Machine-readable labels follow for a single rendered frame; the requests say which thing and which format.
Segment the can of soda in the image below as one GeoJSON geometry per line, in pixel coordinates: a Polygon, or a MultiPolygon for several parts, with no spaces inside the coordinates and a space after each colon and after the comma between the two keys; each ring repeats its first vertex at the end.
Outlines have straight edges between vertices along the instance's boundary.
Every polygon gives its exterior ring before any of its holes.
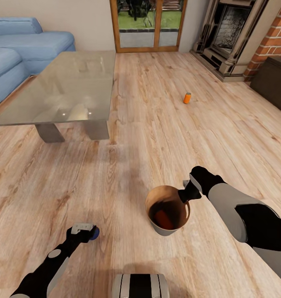
{"type": "Polygon", "coordinates": [[[186,93],[183,102],[184,102],[185,104],[188,104],[189,101],[190,101],[190,98],[191,98],[191,93],[186,93]]]}
{"type": "Polygon", "coordinates": [[[164,213],[163,209],[156,210],[154,212],[154,217],[157,220],[160,228],[173,230],[173,225],[169,217],[164,213]]]}
{"type": "Polygon", "coordinates": [[[90,240],[95,240],[95,239],[97,239],[97,237],[98,237],[98,235],[99,235],[99,232],[100,232],[99,228],[98,228],[98,227],[96,227],[96,230],[95,230],[94,236],[93,236],[92,238],[90,238],[90,240]]]}

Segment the trash can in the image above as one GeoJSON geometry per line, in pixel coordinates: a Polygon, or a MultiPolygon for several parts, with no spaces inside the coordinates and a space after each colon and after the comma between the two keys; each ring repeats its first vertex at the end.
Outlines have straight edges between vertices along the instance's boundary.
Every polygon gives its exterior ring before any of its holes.
{"type": "Polygon", "coordinates": [[[161,185],[152,189],[145,200],[146,214],[154,227],[155,231],[161,236],[169,236],[182,228],[190,217],[189,200],[182,201],[178,194],[178,189],[169,185],[161,185]],[[188,207],[188,217],[186,211],[188,207]],[[154,217],[156,210],[163,209],[164,213],[169,217],[173,230],[163,229],[159,227],[154,217]]]}

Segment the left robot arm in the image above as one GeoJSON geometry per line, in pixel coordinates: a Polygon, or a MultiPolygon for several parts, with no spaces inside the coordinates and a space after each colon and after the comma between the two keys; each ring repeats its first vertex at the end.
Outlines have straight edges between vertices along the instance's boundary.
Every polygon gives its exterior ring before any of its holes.
{"type": "Polygon", "coordinates": [[[96,227],[92,223],[73,223],[64,243],[55,247],[33,273],[28,273],[9,298],[47,298],[67,269],[69,257],[80,243],[89,242],[89,232],[92,238],[96,227]]]}

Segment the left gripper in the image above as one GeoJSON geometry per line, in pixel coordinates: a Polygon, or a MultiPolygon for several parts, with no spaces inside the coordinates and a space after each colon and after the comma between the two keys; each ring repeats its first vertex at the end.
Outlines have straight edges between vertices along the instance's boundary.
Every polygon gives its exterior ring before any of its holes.
{"type": "Polygon", "coordinates": [[[66,240],[71,240],[76,244],[76,248],[79,246],[80,243],[88,243],[89,242],[89,232],[90,238],[94,236],[96,225],[93,226],[91,230],[80,230],[78,234],[71,234],[71,228],[67,230],[67,238],[66,240]]]}

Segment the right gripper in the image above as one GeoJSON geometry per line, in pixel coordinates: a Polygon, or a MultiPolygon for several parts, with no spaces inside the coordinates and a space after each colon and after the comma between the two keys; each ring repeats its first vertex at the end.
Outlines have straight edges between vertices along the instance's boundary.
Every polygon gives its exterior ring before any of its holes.
{"type": "Polygon", "coordinates": [[[180,199],[182,201],[193,200],[193,199],[201,199],[200,192],[193,192],[192,190],[189,189],[188,186],[186,186],[186,188],[183,189],[183,190],[179,190],[178,194],[179,194],[180,199]]]}

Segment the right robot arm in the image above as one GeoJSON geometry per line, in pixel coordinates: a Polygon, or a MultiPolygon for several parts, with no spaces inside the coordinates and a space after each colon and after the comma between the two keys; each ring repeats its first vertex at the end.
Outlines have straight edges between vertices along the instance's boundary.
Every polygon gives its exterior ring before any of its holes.
{"type": "Polygon", "coordinates": [[[185,189],[178,194],[182,201],[206,195],[231,235],[246,242],[281,278],[281,218],[267,204],[227,184],[221,176],[204,167],[195,167],[185,189]]]}

